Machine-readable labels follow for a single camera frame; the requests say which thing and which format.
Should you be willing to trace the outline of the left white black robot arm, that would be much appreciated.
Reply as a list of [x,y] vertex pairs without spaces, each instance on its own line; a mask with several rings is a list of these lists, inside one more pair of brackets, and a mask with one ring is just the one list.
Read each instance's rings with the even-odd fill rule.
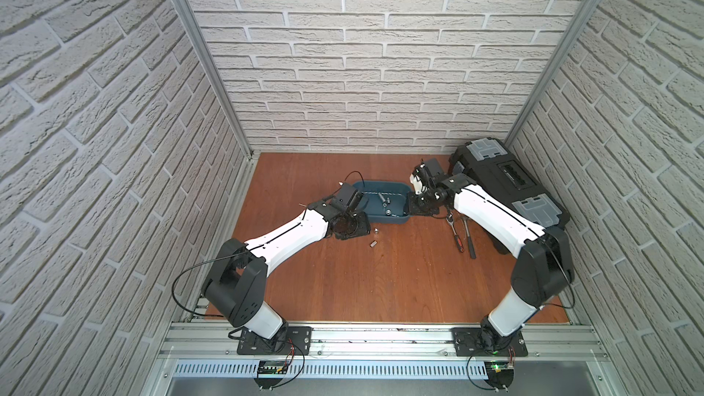
[[271,273],[305,247],[334,237],[338,240],[370,234],[370,220],[359,205],[363,193],[341,181],[333,194],[304,207],[304,211],[275,230],[241,242],[227,240],[215,258],[180,272],[170,286],[172,300],[183,311],[196,315],[176,297],[176,286],[188,272],[209,267],[202,295],[220,316],[240,333],[240,346],[249,355],[276,355],[289,348],[293,355],[310,351],[309,327],[294,326],[265,301]]

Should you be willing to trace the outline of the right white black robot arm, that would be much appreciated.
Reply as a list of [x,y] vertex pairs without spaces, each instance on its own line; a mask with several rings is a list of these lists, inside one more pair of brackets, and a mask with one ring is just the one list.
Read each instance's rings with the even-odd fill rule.
[[479,224],[515,258],[511,288],[481,321],[478,349],[493,354],[509,348],[526,322],[572,287],[571,248],[560,227],[545,228],[520,216],[469,176],[445,173],[437,159],[416,166],[410,183],[411,216],[433,216],[442,206],[455,210]]

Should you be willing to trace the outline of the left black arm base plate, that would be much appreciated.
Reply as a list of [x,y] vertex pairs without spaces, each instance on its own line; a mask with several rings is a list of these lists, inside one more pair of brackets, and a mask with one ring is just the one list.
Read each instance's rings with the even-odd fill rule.
[[307,356],[311,348],[313,328],[311,326],[287,326],[285,324],[272,338],[265,338],[245,328],[238,335],[240,356],[286,356],[292,349],[297,355]]

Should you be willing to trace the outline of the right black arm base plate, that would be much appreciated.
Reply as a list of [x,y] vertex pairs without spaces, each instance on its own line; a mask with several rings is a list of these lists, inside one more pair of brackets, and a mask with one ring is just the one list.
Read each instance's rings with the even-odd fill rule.
[[461,358],[498,356],[528,356],[528,350],[521,331],[501,337],[489,327],[454,327],[450,329],[456,355]]

